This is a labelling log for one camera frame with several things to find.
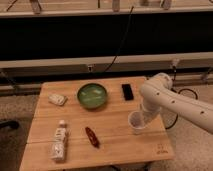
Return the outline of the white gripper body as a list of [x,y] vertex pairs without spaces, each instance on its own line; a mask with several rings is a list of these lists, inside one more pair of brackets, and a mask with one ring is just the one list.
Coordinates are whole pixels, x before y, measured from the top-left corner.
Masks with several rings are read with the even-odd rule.
[[144,125],[149,124],[160,113],[161,107],[149,101],[140,103],[141,119]]

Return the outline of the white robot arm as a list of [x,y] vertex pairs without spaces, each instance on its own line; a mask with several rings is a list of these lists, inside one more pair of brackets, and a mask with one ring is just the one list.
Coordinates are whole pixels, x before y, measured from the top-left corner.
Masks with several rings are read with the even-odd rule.
[[165,108],[213,134],[213,104],[174,93],[172,85],[169,75],[158,73],[140,86],[144,122],[151,122]]

